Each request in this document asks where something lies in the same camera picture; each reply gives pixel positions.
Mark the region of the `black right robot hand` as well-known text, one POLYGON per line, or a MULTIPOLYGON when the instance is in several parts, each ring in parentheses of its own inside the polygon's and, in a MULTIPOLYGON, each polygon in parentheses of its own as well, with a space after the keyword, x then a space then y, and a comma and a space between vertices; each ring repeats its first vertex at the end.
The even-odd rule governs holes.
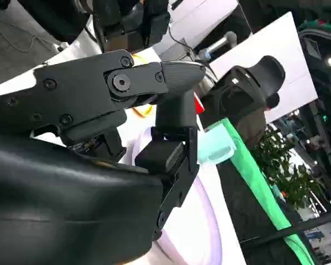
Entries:
POLYGON ((199 170, 203 64, 125 50, 0 95, 0 264, 120 264, 161 236, 199 170))

